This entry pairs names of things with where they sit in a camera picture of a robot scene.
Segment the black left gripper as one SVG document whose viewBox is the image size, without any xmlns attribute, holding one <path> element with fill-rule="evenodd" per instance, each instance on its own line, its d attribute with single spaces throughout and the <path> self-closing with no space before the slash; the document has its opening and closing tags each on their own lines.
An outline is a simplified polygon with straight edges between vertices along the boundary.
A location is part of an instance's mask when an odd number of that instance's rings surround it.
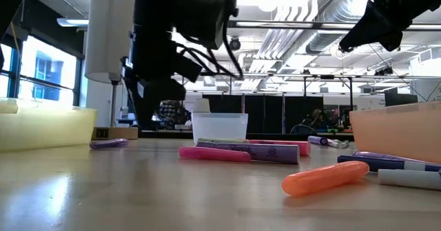
<svg viewBox="0 0 441 231">
<path fill-rule="evenodd" d="M 138 127 L 146 130 L 151 122 L 145 100 L 156 100 L 154 115 L 165 129 L 186 123 L 182 105 L 185 88 L 172 75 L 180 72 L 196 79 L 201 67 L 177 54 L 172 41 L 172 0 L 135 0 L 130 33 L 131 72 L 125 86 Z"/>
</svg>

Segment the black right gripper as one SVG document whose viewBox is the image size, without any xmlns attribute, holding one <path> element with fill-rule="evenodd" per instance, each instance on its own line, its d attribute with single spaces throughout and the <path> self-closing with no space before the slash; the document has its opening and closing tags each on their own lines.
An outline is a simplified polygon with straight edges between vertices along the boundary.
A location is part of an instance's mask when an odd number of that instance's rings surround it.
<svg viewBox="0 0 441 231">
<path fill-rule="evenodd" d="M 339 48 L 351 52 L 361 45 L 379 43 L 391 52 L 400 46 L 403 31 L 416 17 L 439 7 L 440 0 L 368 0 L 364 15 L 342 38 Z"/>
</svg>

